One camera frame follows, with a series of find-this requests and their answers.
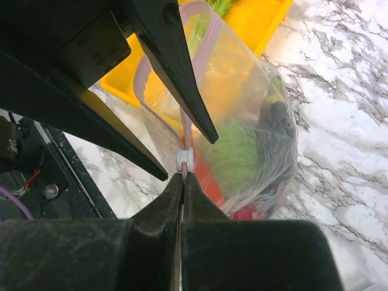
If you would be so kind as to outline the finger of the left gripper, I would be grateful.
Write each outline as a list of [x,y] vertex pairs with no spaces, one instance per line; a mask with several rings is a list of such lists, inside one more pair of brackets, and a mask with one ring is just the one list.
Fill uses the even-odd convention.
[[219,136],[196,84],[177,1],[130,1],[132,29],[152,68],[188,117],[214,144]]

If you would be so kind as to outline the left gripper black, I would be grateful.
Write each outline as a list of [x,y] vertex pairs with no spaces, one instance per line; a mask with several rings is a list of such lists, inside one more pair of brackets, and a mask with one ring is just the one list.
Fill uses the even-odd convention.
[[1,1],[1,108],[168,174],[89,91],[131,53],[133,1]]

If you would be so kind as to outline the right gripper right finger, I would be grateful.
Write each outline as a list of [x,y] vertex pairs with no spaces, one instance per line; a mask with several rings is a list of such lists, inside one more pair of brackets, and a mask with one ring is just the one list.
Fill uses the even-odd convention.
[[184,290],[342,290],[328,241],[304,220],[234,221],[189,173],[182,222]]

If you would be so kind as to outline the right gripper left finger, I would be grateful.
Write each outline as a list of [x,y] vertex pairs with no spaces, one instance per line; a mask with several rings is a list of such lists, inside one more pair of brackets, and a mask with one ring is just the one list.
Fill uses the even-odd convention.
[[129,219],[38,219],[1,227],[2,290],[178,290],[183,181]]

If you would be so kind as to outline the red apple toy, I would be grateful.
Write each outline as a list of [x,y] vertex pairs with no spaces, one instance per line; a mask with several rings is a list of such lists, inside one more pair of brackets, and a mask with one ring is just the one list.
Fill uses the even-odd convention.
[[265,212],[262,212],[255,207],[245,206],[238,211],[236,211],[231,219],[235,221],[255,221],[255,220],[265,220],[267,215]]

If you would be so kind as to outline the clear zip top bag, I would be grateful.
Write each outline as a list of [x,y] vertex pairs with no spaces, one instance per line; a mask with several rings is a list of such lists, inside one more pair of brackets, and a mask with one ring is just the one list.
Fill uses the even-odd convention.
[[283,204],[296,171],[297,132],[283,79],[224,22],[222,8],[190,1],[179,11],[219,138],[206,140],[143,56],[133,91],[145,127],[169,173],[194,173],[232,219],[268,219]]

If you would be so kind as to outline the green cabbage toy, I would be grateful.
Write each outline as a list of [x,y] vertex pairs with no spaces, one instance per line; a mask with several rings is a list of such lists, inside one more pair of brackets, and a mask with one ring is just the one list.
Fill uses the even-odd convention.
[[224,197],[230,198],[251,185],[259,168],[259,144],[251,126],[225,121],[217,126],[219,140],[196,140],[196,148],[210,167]]

